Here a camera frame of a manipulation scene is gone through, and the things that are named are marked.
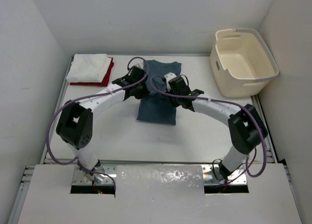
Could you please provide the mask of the blue garment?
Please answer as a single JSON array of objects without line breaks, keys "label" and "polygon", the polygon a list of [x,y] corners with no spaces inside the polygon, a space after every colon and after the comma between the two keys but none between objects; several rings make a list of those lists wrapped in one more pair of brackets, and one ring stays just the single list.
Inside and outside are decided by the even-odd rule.
[{"label": "blue garment", "polygon": [[151,84],[150,78],[153,78],[153,85],[160,91],[165,92],[166,83],[159,76],[168,73],[174,73],[176,76],[181,74],[181,63],[162,63],[156,60],[149,60],[144,64],[143,69],[148,71],[148,79],[146,81],[150,96],[141,99],[138,109],[137,120],[140,122],[176,125],[176,108],[172,106],[167,96],[156,92]]}]

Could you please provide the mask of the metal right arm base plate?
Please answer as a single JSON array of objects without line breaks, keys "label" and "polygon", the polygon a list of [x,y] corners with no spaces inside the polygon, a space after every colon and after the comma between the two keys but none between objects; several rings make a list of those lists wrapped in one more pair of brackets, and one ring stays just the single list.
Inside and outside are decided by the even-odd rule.
[{"label": "metal right arm base plate", "polygon": [[203,164],[202,166],[203,182],[205,186],[217,186],[228,183],[229,185],[247,185],[245,167],[240,166],[225,180],[219,173],[217,164]]}]

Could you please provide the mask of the red polo t shirt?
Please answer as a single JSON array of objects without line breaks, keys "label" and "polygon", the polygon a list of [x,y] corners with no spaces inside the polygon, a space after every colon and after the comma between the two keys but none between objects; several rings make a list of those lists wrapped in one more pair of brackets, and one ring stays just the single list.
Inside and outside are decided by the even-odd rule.
[{"label": "red polo t shirt", "polygon": [[69,83],[70,85],[74,85],[74,86],[97,86],[97,87],[106,87],[109,84],[109,80],[110,80],[110,76],[111,76],[111,72],[112,69],[114,67],[114,60],[113,58],[109,57],[109,66],[108,66],[108,70],[103,78],[103,80],[101,82],[71,82]]}]

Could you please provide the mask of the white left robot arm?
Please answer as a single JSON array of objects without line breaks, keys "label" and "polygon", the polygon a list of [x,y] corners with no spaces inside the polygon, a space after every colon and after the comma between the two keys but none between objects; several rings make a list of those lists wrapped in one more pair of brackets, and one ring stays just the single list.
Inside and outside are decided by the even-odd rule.
[{"label": "white left robot arm", "polygon": [[129,97],[138,100],[147,97],[147,78],[146,70],[140,66],[133,66],[125,76],[112,81],[100,92],[85,100],[66,103],[67,106],[62,109],[56,126],[56,133],[71,147],[81,169],[90,174],[99,171],[99,159],[89,145],[93,135],[94,118]]}]

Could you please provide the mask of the white t shirt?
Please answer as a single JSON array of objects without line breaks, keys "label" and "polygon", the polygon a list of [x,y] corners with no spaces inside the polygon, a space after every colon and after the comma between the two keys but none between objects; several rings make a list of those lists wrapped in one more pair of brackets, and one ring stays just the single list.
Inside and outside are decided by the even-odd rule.
[{"label": "white t shirt", "polygon": [[102,82],[112,59],[107,54],[75,54],[66,80],[68,82]]}]

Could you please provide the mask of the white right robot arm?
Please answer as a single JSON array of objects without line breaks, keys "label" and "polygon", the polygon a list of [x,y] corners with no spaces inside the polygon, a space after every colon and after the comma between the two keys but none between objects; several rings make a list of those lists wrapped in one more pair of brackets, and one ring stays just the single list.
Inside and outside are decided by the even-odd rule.
[{"label": "white right robot arm", "polygon": [[241,106],[234,102],[211,99],[202,90],[191,90],[182,76],[168,73],[164,76],[166,93],[173,106],[182,106],[196,113],[205,114],[225,124],[230,131],[232,146],[220,161],[218,168],[221,179],[227,179],[247,156],[259,145],[263,148],[263,165],[266,166],[266,143],[268,131],[257,110],[251,104]]}]

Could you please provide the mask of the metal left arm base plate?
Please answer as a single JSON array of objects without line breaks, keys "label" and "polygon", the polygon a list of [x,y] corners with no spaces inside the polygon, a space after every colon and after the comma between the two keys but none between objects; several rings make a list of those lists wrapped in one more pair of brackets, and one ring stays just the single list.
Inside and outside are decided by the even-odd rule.
[{"label": "metal left arm base plate", "polygon": [[98,169],[99,174],[89,175],[84,172],[78,165],[75,166],[73,173],[72,185],[83,186],[83,185],[113,185],[113,181],[110,177],[115,179],[117,177],[117,168],[111,165],[102,165]]}]

